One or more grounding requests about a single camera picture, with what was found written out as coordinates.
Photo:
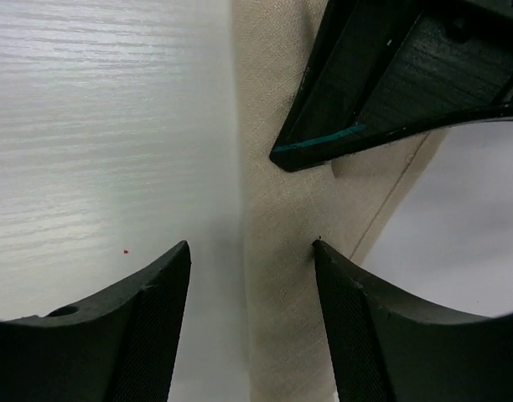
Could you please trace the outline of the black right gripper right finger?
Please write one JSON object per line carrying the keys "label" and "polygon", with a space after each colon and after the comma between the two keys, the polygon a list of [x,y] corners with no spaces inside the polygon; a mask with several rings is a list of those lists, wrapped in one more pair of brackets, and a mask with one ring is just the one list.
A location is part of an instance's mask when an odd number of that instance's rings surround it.
{"label": "black right gripper right finger", "polygon": [[513,401],[513,313],[482,317],[426,301],[313,243],[320,306],[342,401]]}

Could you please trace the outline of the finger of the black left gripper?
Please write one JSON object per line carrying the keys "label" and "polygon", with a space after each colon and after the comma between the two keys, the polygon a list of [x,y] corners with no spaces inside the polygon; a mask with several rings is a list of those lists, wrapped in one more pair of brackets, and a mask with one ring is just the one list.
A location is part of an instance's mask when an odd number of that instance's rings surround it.
{"label": "finger of the black left gripper", "polygon": [[513,121],[513,1],[330,1],[270,151],[287,172]]}

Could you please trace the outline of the beige cloth napkin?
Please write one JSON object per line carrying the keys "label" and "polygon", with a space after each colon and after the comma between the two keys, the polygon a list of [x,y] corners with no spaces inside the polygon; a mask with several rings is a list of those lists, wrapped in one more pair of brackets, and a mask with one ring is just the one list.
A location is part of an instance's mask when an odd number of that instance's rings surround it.
{"label": "beige cloth napkin", "polygon": [[434,131],[298,173],[269,160],[323,13],[321,1],[231,6],[253,401],[334,399],[312,243],[363,261],[446,137]]}

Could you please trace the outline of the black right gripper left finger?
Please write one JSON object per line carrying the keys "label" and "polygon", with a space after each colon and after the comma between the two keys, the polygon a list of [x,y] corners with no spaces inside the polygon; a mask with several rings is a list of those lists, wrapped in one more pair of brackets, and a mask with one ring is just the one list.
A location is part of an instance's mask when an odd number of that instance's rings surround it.
{"label": "black right gripper left finger", "polygon": [[0,321],[0,401],[165,401],[189,288],[181,241],[45,317]]}

